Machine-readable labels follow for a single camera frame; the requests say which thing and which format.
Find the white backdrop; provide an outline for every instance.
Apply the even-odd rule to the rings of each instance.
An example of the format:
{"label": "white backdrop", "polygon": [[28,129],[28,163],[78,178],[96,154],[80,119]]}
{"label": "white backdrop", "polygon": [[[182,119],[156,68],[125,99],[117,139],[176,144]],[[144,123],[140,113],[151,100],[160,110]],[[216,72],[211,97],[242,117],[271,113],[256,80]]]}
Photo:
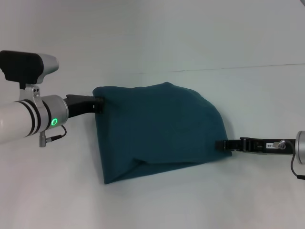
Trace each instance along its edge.
{"label": "white backdrop", "polygon": [[[2,0],[0,50],[59,59],[42,95],[169,81],[212,102],[232,139],[295,138],[305,129],[304,21],[298,0]],[[0,104],[18,96],[0,74]],[[1,229],[305,226],[291,156],[234,153],[105,186],[94,115],[66,127],[46,148],[37,135],[0,146]]]}

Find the folded cloth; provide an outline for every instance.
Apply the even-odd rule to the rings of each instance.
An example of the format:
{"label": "folded cloth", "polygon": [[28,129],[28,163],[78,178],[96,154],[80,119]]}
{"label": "folded cloth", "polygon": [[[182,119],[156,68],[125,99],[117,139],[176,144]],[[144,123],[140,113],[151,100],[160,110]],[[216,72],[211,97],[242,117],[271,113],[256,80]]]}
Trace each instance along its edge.
{"label": "folded cloth", "polygon": [[193,90],[163,83],[98,87],[93,95],[105,99],[95,117],[105,184],[232,155],[215,150],[227,139],[222,118]]}

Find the green indicator ring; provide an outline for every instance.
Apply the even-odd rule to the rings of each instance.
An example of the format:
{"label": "green indicator ring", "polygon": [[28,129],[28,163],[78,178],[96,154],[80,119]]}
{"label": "green indicator ring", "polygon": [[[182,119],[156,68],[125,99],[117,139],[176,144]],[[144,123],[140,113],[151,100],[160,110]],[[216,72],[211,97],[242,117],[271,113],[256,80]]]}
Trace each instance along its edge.
{"label": "green indicator ring", "polygon": [[58,123],[57,118],[54,118],[54,119],[52,120],[52,122],[51,122],[51,125],[56,125],[57,123]]}

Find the teal cloth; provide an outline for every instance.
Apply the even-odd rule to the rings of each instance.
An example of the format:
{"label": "teal cloth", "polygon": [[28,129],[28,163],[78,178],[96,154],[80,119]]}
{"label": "teal cloth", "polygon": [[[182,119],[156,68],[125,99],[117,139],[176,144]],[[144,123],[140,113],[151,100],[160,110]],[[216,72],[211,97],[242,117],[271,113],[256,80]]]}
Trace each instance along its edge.
{"label": "teal cloth", "polygon": [[226,140],[216,108],[193,90],[163,83],[98,87],[104,97],[96,126],[104,183],[216,161],[215,141]]}

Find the black stripe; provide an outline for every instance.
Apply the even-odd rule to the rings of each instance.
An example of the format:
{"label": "black stripe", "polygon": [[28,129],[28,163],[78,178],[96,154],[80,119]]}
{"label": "black stripe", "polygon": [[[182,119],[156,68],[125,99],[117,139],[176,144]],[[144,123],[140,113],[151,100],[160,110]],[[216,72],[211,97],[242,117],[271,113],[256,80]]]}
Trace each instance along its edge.
{"label": "black stripe", "polygon": [[24,106],[28,109],[28,111],[29,111],[29,113],[30,113],[30,116],[31,116],[31,119],[32,119],[32,128],[31,128],[29,134],[26,135],[26,137],[27,137],[27,136],[31,135],[31,133],[32,133],[33,130],[34,130],[34,127],[35,127],[35,117],[34,117],[34,114],[33,114],[32,109],[30,109],[30,107],[29,107],[26,103],[24,103],[23,101],[16,101],[16,102],[18,102],[18,103],[24,105]]}
{"label": "black stripe", "polygon": [[49,109],[49,106],[44,101],[42,101],[42,102],[43,102],[43,105],[46,107],[47,112],[48,112],[48,116],[49,116],[49,122],[48,122],[47,128],[45,129],[45,130],[47,130],[51,125],[51,116],[52,115],[51,115],[51,111]]}
{"label": "black stripe", "polygon": [[40,125],[41,125],[41,117],[40,117],[40,113],[35,105],[35,103],[33,103],[31,100],[29,99],[24,99],[23,101],[26,101],[28,102],[32,107],[33,109],[35,110],[36,114],[37,114],[37,129],[36,131],[33,133],[33,134],[36,134],[38,132],[38,130],[40,129]]}

